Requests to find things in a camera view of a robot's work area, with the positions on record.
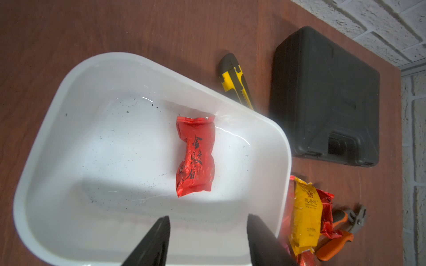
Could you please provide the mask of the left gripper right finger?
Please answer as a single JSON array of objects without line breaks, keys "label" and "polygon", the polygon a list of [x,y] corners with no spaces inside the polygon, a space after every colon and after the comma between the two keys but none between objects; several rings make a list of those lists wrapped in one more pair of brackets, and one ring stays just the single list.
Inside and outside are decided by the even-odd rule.
[{"label": "left gripper right finger", "polygon": [[248,215],[247,238],[253,266],[298,265],[259,216]]}]

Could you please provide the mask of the yellow tea bag packet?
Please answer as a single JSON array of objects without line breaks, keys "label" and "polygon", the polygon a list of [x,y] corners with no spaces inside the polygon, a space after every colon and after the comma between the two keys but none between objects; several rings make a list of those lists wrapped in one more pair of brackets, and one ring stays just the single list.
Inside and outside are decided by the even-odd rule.
[{"label": "yellow tea bag packet", "polygon": [[295,256],[316,247],[321,236],[323,205],[316,188],[294,177],[294,207],[290,244]]}]

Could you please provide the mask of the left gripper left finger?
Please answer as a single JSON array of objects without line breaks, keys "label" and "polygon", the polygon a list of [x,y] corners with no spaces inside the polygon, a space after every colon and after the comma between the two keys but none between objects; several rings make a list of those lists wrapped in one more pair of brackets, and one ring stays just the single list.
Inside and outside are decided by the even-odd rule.
[{"label": "left gripper left finger", "polygon": [[170,239],[169,216],[159,218],[122,266],[165,266]]}]

